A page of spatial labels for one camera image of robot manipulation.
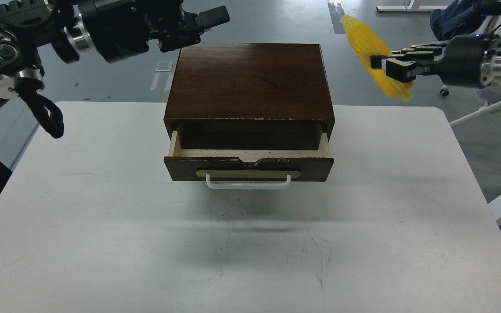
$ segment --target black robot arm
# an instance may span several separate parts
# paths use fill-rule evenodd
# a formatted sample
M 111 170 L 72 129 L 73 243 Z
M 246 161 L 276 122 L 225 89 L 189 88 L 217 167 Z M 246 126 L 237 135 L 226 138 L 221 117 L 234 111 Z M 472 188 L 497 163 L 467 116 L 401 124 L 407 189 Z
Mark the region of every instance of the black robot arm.
M 116 62 L 147 52 L 158 40 L 162 52 L 200 42 L 210 28 L 227 23 L 225 6 L 186 12 L 183 0 L 22 0 L 0 5 L 0 98 L 20 97 L 53 137 L 63 133 L 61 111 L 43 91 L 37 48 L 51 44 L 66 63 L 99 52 Z M 74 6 L 80 14 L 75 16 Z M 0 107 L 6 101 L 0 100 Z

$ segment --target table surface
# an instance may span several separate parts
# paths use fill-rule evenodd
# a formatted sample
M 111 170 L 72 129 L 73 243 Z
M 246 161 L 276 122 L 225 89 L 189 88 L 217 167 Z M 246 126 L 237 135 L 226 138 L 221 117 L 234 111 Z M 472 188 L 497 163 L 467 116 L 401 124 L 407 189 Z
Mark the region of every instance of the table surface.
M 1 312 L 501 312 L 501 233 L 440 111 L 334 107 L 325 183 L 172 182 L 163 103 L 60 103 L 0 196 Z

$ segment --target blue bag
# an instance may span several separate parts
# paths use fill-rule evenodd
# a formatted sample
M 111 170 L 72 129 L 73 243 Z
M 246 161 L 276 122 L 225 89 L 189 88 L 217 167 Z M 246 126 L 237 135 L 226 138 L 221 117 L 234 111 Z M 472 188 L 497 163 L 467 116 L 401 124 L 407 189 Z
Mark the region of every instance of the blue bag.
M 454 0 L 445 10 L 430 14 L 430 28 L 438 40 L 450 40 L 458 34 L 469 34 L 483 23 L 482 0 Z

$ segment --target wooden top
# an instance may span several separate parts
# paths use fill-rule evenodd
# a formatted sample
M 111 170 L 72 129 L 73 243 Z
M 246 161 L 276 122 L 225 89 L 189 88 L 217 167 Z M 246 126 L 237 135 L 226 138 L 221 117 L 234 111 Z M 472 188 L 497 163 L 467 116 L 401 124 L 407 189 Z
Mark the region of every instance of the wooden top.
M 319 44 L 201 43 L 183 48 L 167 119 L 328 121 L 334 111 Z

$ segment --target drawer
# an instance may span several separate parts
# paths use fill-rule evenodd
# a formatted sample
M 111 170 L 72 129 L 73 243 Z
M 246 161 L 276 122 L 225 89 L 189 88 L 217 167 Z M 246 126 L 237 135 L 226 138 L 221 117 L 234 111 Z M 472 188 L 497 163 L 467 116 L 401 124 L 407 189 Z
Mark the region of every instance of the drawer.
M 172 180 L 324 182 L 334 164 L 328 136 L 322 133 L 315 150 L 183 149 L 177 131 L 164 158 Z
M 173 180 L 325 181 L 335 118 L 318 44 L 181 49 L 164 123 Z

